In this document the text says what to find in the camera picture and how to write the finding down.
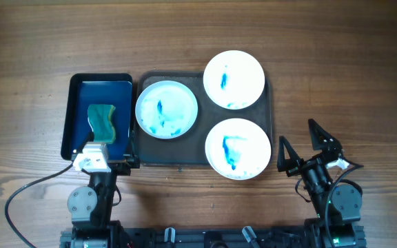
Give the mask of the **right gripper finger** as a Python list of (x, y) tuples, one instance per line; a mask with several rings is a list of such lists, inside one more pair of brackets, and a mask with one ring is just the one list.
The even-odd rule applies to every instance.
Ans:
[(337, 159), (343, 153), (339, 140), (325, 131), (314, 119), (308, 120), (309, 134), (314, 151), (321, 151), (326, 159)]
[(299, 172), (301, 161), (302, 159), (292, 148), (289, 141), (284, 136), (280, 136), (277, 157), (278, 172)]

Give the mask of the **green yellow sponge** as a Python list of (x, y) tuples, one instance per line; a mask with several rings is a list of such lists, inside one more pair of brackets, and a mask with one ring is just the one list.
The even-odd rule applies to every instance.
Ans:
[(115, 106), (91, 104), (88, 107), (88, 122), (94, 134), (94, 142), (112, 144), (116, 140), (116, 130), (112, 123)]

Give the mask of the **white plate bottom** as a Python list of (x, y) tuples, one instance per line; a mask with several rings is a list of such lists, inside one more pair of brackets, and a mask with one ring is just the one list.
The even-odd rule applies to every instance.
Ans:
[(243, 118), (217, 123), (205, 139), (205, 156), (221, 176), (248, 180), (268, 166), (272, 155), (270, 139), (260, 126)]

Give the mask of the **white plate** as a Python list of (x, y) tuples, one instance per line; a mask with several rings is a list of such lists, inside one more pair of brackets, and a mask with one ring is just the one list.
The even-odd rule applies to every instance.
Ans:
[(205, 139), (205, 156), (221, 176), (248, 180), (268, 166), (272, 155), (270, 139), (260, 126), (243, 118), (217, 123)]
[(214, 56), (203, 73), (208, 97), (228, 110), (241, 110), (254, 104), (265, 88), (265, 73), (260, 63), (240, 50)]
[(135, 116), (146, 134), (173, 139), (189, 131), (198, 111), (198, 101), (187, 86), (177, 81), (159, 81), (139, 94)]

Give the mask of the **white plate top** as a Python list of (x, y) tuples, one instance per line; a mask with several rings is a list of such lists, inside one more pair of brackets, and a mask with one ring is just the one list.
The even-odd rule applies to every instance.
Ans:
[(203, 73), (208, 97), (228, 110), (241, 110), (254, 104), (265, 88), (265, 73), (260, 63), (240, 50), (214, 56)]

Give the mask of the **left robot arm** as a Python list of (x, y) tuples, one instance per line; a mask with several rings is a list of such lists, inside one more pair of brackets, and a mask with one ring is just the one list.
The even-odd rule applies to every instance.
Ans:
[(122, 161), (110, 160), (107, 144), (96, 141), (89, 132), (82, 144), (74, 150), (72, 166), (90, 177), (85, 187), (76, 188), (68, 198), (72, 214), (71, 232), (63, 232), (61, 247), (133, 247), (129, 235), (118, 220), (111, 221), (114, 193), (118, 176), (129, 176), (140, 162), (134, 154)]

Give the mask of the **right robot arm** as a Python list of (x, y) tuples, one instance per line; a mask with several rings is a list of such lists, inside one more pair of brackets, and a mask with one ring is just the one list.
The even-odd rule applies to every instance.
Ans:
[(305, 239), (309, 247), (365, 247), (361, 220), (363, 189), (346, 179), (363, 166), (345, 158), (340, 141), (325, 131), (314, 119), (308, 120), (312, 148), (319, 153), (308, 160), (301, 158), (289, 141), (278, 140), (277, 169), (287, 176), (300, 176), (317, 214), (305, 220)]

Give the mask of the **small blue tray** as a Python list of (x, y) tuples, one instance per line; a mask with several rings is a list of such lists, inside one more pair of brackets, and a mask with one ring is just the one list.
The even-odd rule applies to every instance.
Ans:
[(112, 124), (116, 140), (108, 145), (109, 159), (121, 161), (132, 154), (132, 77), (126, 73), (75, 74), (70, 79), (65, 115), (61, 157), (74, 159), (74, 150), (85, 143), (92, 131), (88, 122), (88, 107), (93, 104), (115, 106)]

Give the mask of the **large dark serving tray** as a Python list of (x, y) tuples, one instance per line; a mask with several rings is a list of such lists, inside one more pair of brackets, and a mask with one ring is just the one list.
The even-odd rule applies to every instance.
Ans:
[(134, 124), (134, 148), (145, 166), (208, 166), (205, 139), (219, 122), (229, 118), (244, 118), (257, 124), (273, 141), (272, 87), (265, 81), (260, 98), (241, 110), (227, 110), (216, 105), (206, 94), (202, 72), (149, 71), (139, 80), (137, 94), (159, 81), (177, 81), (189, 87), (198, 102), (198, 116), (193, 126), (183, 135), (172, 139), (154, 138)]

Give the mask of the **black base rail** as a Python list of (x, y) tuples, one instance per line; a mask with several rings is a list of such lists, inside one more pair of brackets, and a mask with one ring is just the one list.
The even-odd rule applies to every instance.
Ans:
[(269, 229), (122, 229), (110, 231), (65, 231), (60, 247), (329, 247), (326, 238), (310, 240), (310, 233), (302, 226), (273, 227)]

